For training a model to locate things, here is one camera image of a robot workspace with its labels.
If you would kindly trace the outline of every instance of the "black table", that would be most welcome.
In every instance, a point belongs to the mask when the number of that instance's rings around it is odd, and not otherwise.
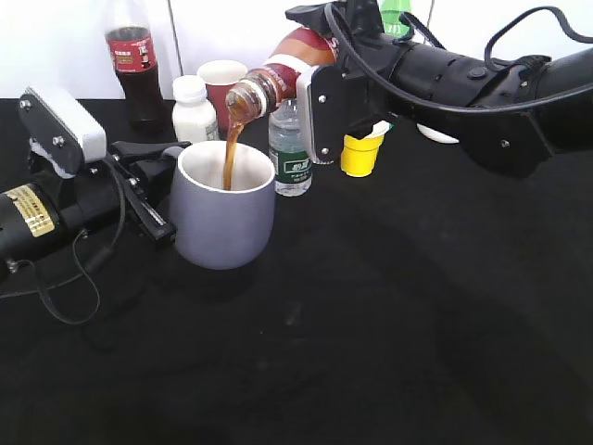
[[[110,141],[156,141],[121,102],[83,104]],[[26,174],[15,106],[0,102],[1,190]],[[265,125],[244,141],[265,149]],[[88,326],[0,300],[2,443],[593,443],[593,153],[517,182],[402,122],[372,176],[314,174],[244,269],[128,230]],[[66,253],[43,266],[74,271]]]

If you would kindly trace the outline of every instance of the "brown liquid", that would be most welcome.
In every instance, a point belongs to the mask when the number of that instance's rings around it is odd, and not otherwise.
[[[245,125],[230,118],[229,135],[226,140],[226,159],[224,161],[224,170],[222,172],[222,184],[224,190],[231,190],[233,186],[233,166],[234,153],[237,149],[237,139],[243,131]]]

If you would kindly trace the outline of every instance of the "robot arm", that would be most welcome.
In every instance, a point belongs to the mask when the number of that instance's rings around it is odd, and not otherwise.
[[[286,16],[337,39],[335,66],[314,67],[297,85],[303,133],[311,158],[337,159],[343,135],[362,137],[380,120],[407,118],[460,140],[468,155],[500,174],[524,178],[552,155],[590,149],[593,50],[551,61],[528,56],[486,61],[383,33],[376,0],[300,6]]]

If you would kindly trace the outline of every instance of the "black cable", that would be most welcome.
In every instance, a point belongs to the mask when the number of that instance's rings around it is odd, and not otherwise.
[[[109,243],[109,248],[112,250],[116,244],[118,243],[118,241],[120,240],[121,234],[123,233],[123,229],[125,226],[125,219],[126,219],[126,201],[125,201],[125,195],[123,192],[123,186],[121,185],[120,182],[120,178],[118,176],[117,171],[115,170],[115,167],[113,166],[113,164],[108,161],[108,160],[103,160],[103,163],[107,166],[107,169],[109,171],[109,174],[111,175],[113,182],[115,183],[116,189],[118,191],[118,200],[120,202],[120,218],[118,221],[118,228],[116,229],[116,233],[113,236],[113,239],[111,240],[111,242]],[[99,252],[97,252],[96,255],[94,255],[94,257],[96,257],[98,254],[100,254],[102,252],[102,250],[99,250]],[[83,278],[83,277],[87,277],[90,278],[88,276],[88,273],[86,272],[86,270],[84,269],[84,267],[82,267],[82,264],[78,258],[78,256],[75,253],[75,250],[73,250],[74,253],[74,262],[77,265],[77,268],[79,269],[79,271],[81,271],[80,273],[77,273],[76,275],[72,276],[71,278],[68,278],[65,281],[62,281],[60,283],[51,285],[51,286],[46,286],[44,289],[46,291],[50,291],[50,290],[55,290],[67,285],[70,285],[72,283],[74,283],[75,281],[78,281],[79,279]],[[32,264],[32,261],[25,261],[25,263],[27,264]],[[37,269],[35,267],[33,267],[33,270],[35,271],[35,273],[37,273]],[[16,297],[25,297],[28,295],[33,295],[33,294],[37,294],[39,293],[39,288],[35,289],[35,290],[27,290],[27,291],[21,291],[21,292],[13,292],[10,294],[4,294],[4,295],[0,295],[0,299],[13,299]]]
[[[430,45],[439,49],[445,49],[443,44],[441,44],[438,41],[435,35],[432,34],[430,30],[427,27],[425,27],[424,24],[411,12],[402,12],[399,16],[399,21],[401,21],[404,25],[410,26],[413,30],[419,32],[425,40],[428,40]]]
[[[420,99],[419,97],[408,93],[407,91],[402,90],[401,88],[397,88],[395,85],[391,84],[388,80],[384,79],[381,75],[375,72],[371,66],[354,50],[352,45],[348,42],[344,33],[340,30],[338,26],[337,19],[341,21],[343,25],[347,25],[346,20],[342,13],[336,9],[335,5],[332,3],[328,3],[325,6],[325,17],[327,22],[332,30],[332,33],[337,38],[340,44],[340,50],[348,52],[348,55],[356,62],[356,64],[360,67],[360,69],[369,76],[372,80],[377,82],[382,88],[384,88],[389,94],[404,100],[406,102],[410,102],[416,108],[423,108],[423,109],[430,109],[432,111],[441,111],[446,112],[449,114],[455,114],[458,116],[494,116],[499,114],[506,114],[511,112],[524,112],[529,111],[533,107],[539,107],[542,105],[549,105],[559,102],[561,100],[565,100],[571,97],[575,97],[581,95],[583,93],[592,93],[593,92],[593,83],[589,86],[580,86],[578,88],[566,91],[564,93],[558,93],[557,95],[550,95],[548,97],[544,97],[537,100],[531,100],[528,102],[523,102],[519,105],[505,105],[502,107],[496,108],[466,108],[466,107],[452,107],[449,105],[441,105],[435,102],[431,102],[429,100]]]
[[[70,285],[72,283],[74,283],[75,281],[78,281],[79,279],[83,278],[84,275],[82,273],[77,273],[76,275],[68,278],[67,280],[64,280],[60,283],[56,283],[54,285],[48,286],[47,290],[54,290],[54,289],[59,289],[61,287]],[[37,290],[23,290],[21,292],[12,292],[10,294],[4,294],[4,295],[0,295],[0,299],[14,299],[16,297],[26,297],[28,295],[33,295],[36,294]]]
[[[430,2],[430,10],[428,11],[428,20],[426,21],[426,29],[430,31],[430,26],[433,24],[433,15],[435,13],[435,0]]]
[[[81,232],[74,238],[74,241],[72,241],[72,256],[74,257],[74,262],[76,263],[76,267],[81,271],[81,275],[84,276],[87,279],[87,281],[89,282],[89,284],[93,287],[93,290],[95,291],[95,294],[96,294],[96,304],[95,304],[95,307],[93,308],[93,311],[91,312],[91,314],[81,320],[74,320],[72,318],[69,318],[68,316],[62,314],[56,308],[54,301],[49,296],[49,289],[45,285],[45,281],[41,274],[41,270],[39,269],[39,267],[37,267],[35,265],[35,263],[33,261],[21,260],[21,261],[17,262],[18,267],[24,266],[24,265],[29,265],[32,267],[33,273],[35,274],[35,282],[37,284],[36,293],[39,294],[39,298],[40,298],[41,302],[44,304],[45,308],[49,311],[49,313],[51,313],[54,316],[54,318],[58,319],[60,322],[65,323],[65,324],[70,324],[70,325],[79,325],[79,324],[85,324],[85,323],[89,322],[93,317],[95,317],[96,313],[99,311],[99,307],[101,306],[101,293],[99,292],[99,289],[95,284],[95,281],[93,281],[93,278],[91,278],[91,275],[89,275],[86,272],[86,270],[84,269],[84,267],[82,266],[81,261],[78,258],[78,253],[76,251],[76,246],[78,244],[78,241],[83,236],[86,236],[85,230],[81,230]]]
[[[549,11],[551,12],[556,20],[560,23],[562,31],[572,40],[580,43],[580,44],[593,44],[593,37],[587,37],[585,35],[579,34],[576,32],[572,27],[571,24],[568,22],[568,19],[564,15],[564,13],[555,6],[540,6],[534,7],[533,9],[529,9],[505,26],[502,30],[494,34],[494,37],[490,39],[488,44],[486,45],[486,49],[484,51],[484,62],[489,70],[493,70],[494,72],[501,72],[504,71],[506,67],[498,67],[497,64],[492,59],[492,50],[494,49],[494,45],[500,40],[500,38],[521,23],[523,20],[527,19],[532,14],[535,14],[539,11]]]
[[[109,170],[109,174],[111,175],[111,178],[113,179],[113,182],[114,182],[116,189],[118,191],[118,200],[120,202],[120,219],[118,220],[118,228],[116,230],[115,235],[113,236],[113,240],[111,240],[111,243],[109,244],[109,246],[111,248],[114,248],[115,245],[118,244],[118,241],[120,240],[124,225],[126,223],[126,196],[123,192],[123,185],[121,185],[121,181],[120,181],[120,177],[118,176],[118,172],[115,170],[115,167],[113,166],[113,164],[110,161],[105,160],[105,159],[103,159],[103,163],[107,166],[107,169]]]

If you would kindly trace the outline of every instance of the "green label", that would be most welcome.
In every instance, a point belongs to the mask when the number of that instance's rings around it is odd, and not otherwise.
[[[306,151],[284,153],[271,146],[270,159],[276,169],[276,181],[279,183],[300,184],[311,177],[311,160]]]

